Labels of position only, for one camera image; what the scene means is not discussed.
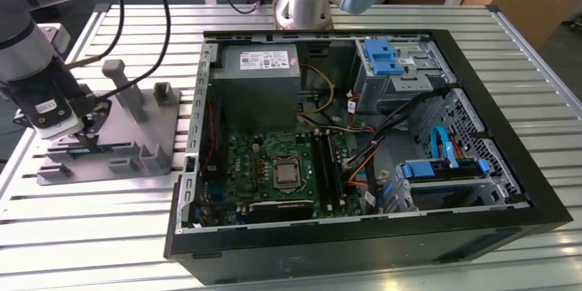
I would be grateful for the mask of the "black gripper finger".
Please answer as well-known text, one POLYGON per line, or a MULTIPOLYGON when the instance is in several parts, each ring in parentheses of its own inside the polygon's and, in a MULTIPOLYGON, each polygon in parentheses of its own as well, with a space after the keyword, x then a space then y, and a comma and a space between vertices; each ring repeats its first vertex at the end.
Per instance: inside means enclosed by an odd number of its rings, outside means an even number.
POLYGON ((76 114, 80 116, 84 127, 76 133, 79 142, 91 150, 97 147, 99 131, 109 116, 112 102, 108 99, 83 99, 76 106, 76 114))

